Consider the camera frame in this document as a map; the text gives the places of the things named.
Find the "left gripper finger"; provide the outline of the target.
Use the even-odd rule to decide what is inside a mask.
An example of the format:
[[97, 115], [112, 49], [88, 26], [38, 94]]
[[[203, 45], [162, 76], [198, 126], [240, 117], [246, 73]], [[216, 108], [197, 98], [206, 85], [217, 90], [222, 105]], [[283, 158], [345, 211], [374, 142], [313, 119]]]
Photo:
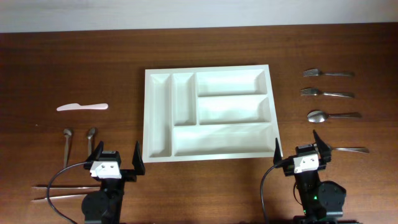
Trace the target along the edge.
[[88, 162], [97, 161], [103, 152], [103, 148], [104, 148], [104, 142], [100, 141], [95, 150], [88, 157]]
[[145, 175], [146, 168], [145, 168], [144, 162], [142, 160], [141, 145], [140, 145], [139, 141], [137, 141], [134, 146], [132, 165], [134, 166], [134, 172], [136, 175]]

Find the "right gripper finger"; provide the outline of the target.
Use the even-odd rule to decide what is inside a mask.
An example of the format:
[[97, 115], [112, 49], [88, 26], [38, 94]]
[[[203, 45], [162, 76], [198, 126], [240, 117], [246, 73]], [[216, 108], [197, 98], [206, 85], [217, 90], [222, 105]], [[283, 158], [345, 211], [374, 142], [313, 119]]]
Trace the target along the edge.
[[331, 161], [331, 149], [329, 146], [321, 140], [319, 135], [315, 130], [313, 130], [313, 136], [315, 139], [315, 144], [317, 145], [318, 153], [320, 155], [320, 158], [323, 162], [327, 163]]
[[273, 157], [273, 164], [276, 166], [280, 161], [282, 161], [282, 154], [280, 152], [280, 145], [278, 138], [275, 138], [275, 151]]

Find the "metal tablespoon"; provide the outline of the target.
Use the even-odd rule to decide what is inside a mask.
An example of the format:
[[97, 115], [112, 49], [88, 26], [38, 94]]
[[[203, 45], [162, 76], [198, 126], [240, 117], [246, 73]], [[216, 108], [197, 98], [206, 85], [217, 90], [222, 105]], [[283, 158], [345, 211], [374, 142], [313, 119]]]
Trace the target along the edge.
[[322, 123], [329, 118], [362, 118], [362, 115], [360, 113], [329, 114], [320, 110], [311, 111], [307, 115], [307, 120], [311, 123]]
[[366, 147], [332, 147], [330, 145], [328, 145], [328, 147], [334, 151], [359, 152], [363, 154], [370, 153], [370, 150]]

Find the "metal fork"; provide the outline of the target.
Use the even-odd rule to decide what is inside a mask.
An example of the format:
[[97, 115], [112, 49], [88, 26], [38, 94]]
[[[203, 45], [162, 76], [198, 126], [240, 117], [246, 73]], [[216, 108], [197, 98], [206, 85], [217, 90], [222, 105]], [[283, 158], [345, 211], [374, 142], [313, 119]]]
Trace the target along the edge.
[[334, 77], [354, 77], [352, 72], [323, 72], [317, 68], [312, 68], [303, 72], [304, 77], [317, 77], [317, 76], [334, 76]]
[[343, 98], [354, 98], [354, 93], [347, 93], [347, 92], [327, 92], [321, 91], [317, 88], [305, 88], [300, 90], [300, 94], [302, 96], [335, 96], [335, 97], [343, 97]]

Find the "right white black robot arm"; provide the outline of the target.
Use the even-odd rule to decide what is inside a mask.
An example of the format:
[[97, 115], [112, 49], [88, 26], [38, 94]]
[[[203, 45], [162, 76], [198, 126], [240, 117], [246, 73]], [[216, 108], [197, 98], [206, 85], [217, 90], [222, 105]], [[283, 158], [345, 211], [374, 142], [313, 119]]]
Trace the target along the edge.
[[286, 159], [282, 157], [279, 142], [275, 142], [273, 169], [281, 168], [285, 176], [294, 176], [294, 187], [298, 190], [302, 216], [293, 217], [294, 224], [317, 223], [357, 223], [356, 220], [341, 220], [345, 204], [346, 189], [336, 182], [321, 181], [318, 172], [326, 169], [331, 161], [332, 148], [316, 131], [315, 142], [298, 146], [296, 154]]

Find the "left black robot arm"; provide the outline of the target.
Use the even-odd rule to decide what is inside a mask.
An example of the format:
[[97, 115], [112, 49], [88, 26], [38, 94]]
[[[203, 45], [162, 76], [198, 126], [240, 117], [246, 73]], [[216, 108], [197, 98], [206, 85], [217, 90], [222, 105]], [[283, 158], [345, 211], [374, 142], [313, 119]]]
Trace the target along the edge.
[[85, 223], [120, 222], [125, 183], [136, 182], [139, 175], [146, 173], [139, 142], [134, 147], [132, 165], [133, 169], [122, 169], [120, 153], [105, 151], [102, 141], [88, 156], [83, 168], [101, 185], [99, 190], [89, 193], [82, 201]]

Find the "right small metal teaspoon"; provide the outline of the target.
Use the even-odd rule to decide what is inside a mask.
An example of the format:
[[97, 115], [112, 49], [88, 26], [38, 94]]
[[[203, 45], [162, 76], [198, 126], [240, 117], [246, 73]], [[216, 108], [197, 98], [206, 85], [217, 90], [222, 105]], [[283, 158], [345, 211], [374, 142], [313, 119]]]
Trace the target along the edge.
[[96, 128], [90, 128], [90, 130], [88, 131], [86, 137], [88, 140], [88, 144], [87, 144], [87, 148], [88, 148], [88, 155], [90, 156], [93, 150], [93, 140], [96, 134]]

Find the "small metal teaspoon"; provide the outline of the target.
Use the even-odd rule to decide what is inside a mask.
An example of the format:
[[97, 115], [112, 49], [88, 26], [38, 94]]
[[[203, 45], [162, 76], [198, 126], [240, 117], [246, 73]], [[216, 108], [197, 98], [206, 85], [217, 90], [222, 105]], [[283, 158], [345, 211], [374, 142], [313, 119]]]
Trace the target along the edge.
[[96, 134], [96, 128], [90, 128], [90, 130], [88, 131], [86, 137], [88, 140], [88, 144], [87, 144], [87, 148], [88, 148], [88, 155], [90, 156], [93, 150], [93, 140]]
[[71, 144], [71, 140], [72, 140], [72, 136], [73, 136], [73, 130], [71, 128], [65, 128], [63, 130], [63, 135], [65, 137], [63, 167], [66, 168], [68, 165], [70, 144]]

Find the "left small metal teaspoon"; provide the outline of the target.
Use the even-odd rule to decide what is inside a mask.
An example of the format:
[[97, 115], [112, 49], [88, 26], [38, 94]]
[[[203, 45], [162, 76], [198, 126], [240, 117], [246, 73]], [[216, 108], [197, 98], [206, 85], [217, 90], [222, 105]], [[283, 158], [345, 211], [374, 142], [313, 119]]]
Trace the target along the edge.
[[63, 167], [66, 168], [68, 165], [70, 144], [71, 144], [71, 140], [72, 140], [72, 136], [73, 136], [73, 130], [71, 128], [65, 128], [63, 130], [63, 135], [65, 137]]

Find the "pink plastic knife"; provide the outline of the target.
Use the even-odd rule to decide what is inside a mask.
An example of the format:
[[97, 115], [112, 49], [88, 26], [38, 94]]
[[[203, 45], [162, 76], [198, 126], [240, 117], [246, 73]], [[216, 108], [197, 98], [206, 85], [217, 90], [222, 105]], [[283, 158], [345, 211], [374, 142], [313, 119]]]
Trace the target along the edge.
[[62, 105], [57, 108], [57, 111], [71, 111], [71, 110], [106, 110], [109, 105], [107, 103], [99, 103], [93, 105], [80, 105], [78, 103], [70, 103]]

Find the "white plastic cutlery tray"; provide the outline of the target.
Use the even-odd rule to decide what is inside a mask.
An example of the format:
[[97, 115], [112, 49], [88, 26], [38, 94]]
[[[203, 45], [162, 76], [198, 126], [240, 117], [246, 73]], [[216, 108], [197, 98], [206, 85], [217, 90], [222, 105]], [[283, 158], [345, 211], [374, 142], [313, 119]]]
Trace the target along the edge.
[[272, 157], [279, 147], [268, 65], [146, 70], [145, 162]]

